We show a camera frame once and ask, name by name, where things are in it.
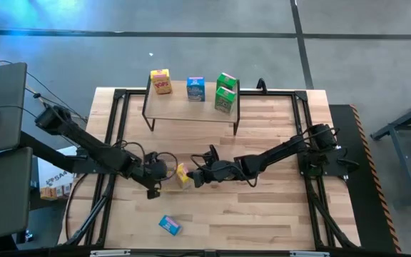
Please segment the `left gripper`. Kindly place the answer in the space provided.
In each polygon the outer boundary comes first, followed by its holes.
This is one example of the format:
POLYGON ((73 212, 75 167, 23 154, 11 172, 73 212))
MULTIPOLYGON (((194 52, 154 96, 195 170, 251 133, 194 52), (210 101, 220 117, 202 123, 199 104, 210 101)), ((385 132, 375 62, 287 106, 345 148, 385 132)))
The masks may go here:
POLYGON ((132 171, 132 179, 147 189, 147 199, 158 198, 161 193, 188 193, 189 188, 162 188, 161 182, 168 178, 168 168, 178 168, 181 163, 163 161, 158 153, 150 152, 143 162, 132 171))

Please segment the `yellow Corn Pops cereal box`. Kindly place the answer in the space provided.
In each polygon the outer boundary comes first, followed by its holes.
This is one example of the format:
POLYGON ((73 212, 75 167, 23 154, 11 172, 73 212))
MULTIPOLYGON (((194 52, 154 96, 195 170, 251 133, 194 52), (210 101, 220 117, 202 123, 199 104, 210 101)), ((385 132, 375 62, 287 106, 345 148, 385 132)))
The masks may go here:
POLYGON ((193 180, 188 177, 188 168, 184 163, 180 163, 177 166, 176 181, 182 189, 186 189, 193 185, 193 180))
POLYGON ((157 94, 172 92, 170 72, 168 69, 157 69, 150 72, 151 83, 157 94))

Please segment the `white printed cardboard box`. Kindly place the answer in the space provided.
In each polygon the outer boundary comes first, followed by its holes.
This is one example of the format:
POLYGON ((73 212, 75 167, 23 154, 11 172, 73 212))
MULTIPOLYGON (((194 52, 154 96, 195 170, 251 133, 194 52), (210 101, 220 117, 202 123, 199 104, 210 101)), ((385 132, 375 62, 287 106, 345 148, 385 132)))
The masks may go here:
POLYGON ((40 198, 47 201, 66 199, 76 175, 38 158, 40 198))

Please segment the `black metal rig frame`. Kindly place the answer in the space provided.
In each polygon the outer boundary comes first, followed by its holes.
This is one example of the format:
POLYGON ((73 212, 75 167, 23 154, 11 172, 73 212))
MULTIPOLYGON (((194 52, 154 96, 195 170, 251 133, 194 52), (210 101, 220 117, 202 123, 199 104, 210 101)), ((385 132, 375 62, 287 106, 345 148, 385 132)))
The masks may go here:
MULTIPOLYGON (((160 151, 194 168, 191 154, 214 145, 219 156, 259 154, 296 132, 292 101, 279 91, 243 96, 240 125, 158 120, 151 131, 142 116, 144 97, 132 95, 123 137, 129 150, 160 151)), ((295 156, 269 166, 255 187, 244 181, 189 187, 147 199, 139 184, 118 178, 108 220, 108 248, 312 250, 315 247, 305 183, 295 156), (182 225, 172 236, 158 223, 164 215, 182 225)))

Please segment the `silver metal bracket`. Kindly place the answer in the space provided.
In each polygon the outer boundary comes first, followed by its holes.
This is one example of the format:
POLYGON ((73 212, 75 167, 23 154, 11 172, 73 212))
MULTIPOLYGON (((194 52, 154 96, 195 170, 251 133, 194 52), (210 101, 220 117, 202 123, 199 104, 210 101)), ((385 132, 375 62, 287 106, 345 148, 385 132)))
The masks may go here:
POLYGON ((291 251, 290 257, 330 257, 328 252, 321 251, 291 251))
POLYGON ((106 249, 91 251, 89 257, 124 257, 130 255, 131 251, 129 249, 106 249))

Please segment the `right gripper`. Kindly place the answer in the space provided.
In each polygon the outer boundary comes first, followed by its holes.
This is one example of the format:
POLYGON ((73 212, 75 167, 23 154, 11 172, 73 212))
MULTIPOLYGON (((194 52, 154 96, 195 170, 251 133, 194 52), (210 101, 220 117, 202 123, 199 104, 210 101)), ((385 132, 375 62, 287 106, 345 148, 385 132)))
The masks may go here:
POLYGON ((194 186, 200 188, 205 183, 213 181, 222 182, 231 180, 234 163, 221 161, 214 145, 209 146, 210 150, 204 154, 192 154, 191 161, 197 166, 194 171, 189 171, 187 177, 193 179, 194 186))

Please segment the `green Apple Jacks cereal box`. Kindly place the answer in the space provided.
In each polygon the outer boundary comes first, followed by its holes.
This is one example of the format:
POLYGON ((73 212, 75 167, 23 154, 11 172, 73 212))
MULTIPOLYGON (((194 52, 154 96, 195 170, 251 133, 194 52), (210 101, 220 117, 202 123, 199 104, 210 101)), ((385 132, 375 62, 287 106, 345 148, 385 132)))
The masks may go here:
POLYGON ((231 114, 235 100, 236 92, 221 86, 215 93, 215 109, 225 114, 231 114))
POLYGON ((236 86, 237 78, 226 73, 221 73, 216 80, 216 89, 223 87, 231 91, 235 91, 236 86))

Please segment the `black mat with striped edge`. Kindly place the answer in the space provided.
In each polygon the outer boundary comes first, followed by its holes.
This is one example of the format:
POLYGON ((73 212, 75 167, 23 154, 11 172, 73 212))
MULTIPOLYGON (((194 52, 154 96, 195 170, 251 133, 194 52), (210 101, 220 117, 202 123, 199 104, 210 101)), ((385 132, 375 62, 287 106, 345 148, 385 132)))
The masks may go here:
POLYGON ((330 112, 333 125, 340 129, 338 143, 347 149, 346 158, 360 164, 349 175, 347 187, 361 246, 369 251, 401 253, 357 109, 353 105, 331 105, 330 112))

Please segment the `wooden shelf with black legs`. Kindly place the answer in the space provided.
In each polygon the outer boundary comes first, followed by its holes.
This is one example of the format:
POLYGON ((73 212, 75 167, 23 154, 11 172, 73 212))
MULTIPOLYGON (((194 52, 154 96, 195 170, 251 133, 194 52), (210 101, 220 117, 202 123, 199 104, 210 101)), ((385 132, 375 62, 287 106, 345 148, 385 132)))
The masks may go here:
POLYGON ((186 81, 172 81, 173 91, 159 95, 151 77, 148 77, 142 116, 149 129, 154 131, 155 120, 204 121, 233 124, 233 135, 237 134, 240 121, 240 82, 237 81, 236 100, 231 112, 225 114, 215 109, 215 82, 205 82, 205 101, 189 101, 186 81))

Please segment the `blue Rice Krispies cereal box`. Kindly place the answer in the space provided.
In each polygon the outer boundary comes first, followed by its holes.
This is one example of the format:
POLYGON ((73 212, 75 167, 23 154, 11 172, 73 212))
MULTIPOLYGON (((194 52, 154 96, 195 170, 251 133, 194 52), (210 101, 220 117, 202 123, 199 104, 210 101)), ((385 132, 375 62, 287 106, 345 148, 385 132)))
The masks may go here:
POLYGON ((202 76, 188 77, 186 82, 186 90, 189 101, 205 101, 205 79, 202 76))
POLYGON ((167 215, 163 216, 158 225, 169 232, 172 236, 177 236, 182 229, 181 224, 179 224, 174 218, 167 215))

